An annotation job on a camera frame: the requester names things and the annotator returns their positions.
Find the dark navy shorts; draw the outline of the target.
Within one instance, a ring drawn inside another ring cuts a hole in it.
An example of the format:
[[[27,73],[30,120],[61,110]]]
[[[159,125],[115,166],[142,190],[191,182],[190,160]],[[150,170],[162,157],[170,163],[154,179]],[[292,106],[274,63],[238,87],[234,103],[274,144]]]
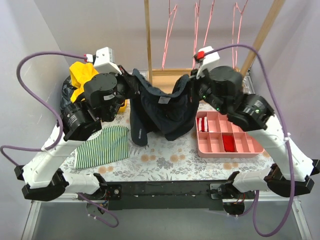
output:
[[[199,98],[193,90],[189,75],[181,76],[173,91],[167,94],[152,86],[137,70],[123,76],[138,83],[139,94],[130,99],[130,133],[134,144],[146,146],[148,133],[160,133],[168,141],[187,134],[195,124]]]

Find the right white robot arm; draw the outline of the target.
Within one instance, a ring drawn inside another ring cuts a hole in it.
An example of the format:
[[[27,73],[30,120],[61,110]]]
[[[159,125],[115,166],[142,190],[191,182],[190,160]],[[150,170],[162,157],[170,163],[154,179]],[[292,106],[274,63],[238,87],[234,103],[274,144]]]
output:
[[[320,162],[307,157],[289,137],[279,113],[260,95],[242,90],[242,75],[229,66],[191,71],[191,95],[210,104],[256,140],[274,163],[260,171],[233,172],[222,185],[237,199],[249,191],[270,190],[281,197],[309,194]]]

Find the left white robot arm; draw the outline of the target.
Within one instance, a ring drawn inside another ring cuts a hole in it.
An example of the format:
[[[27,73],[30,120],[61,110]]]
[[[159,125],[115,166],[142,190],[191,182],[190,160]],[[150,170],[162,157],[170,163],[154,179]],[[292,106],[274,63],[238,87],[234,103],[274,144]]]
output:
[[[85,123],[84,135],[71,139],[74,127],[65,122],[67,134],[64,134],[61,131],[64,121],[61,119],[34,158],[26,165],[15,167],[17,179],[25,182],[21,191],[26,200],[48,202],[66,193],[86,194],[95,200],[106,196],[107,182],[99,173],[78,175],[65,173],[60,168],[74,151],[79,154],[77,161],[82,168],[129,157],[129,129],[120,125],[102,128],[98,120],[89,121],[91,116],[89,111],[80,109],[76,104],[69,120],[74,124],[77,121]]]

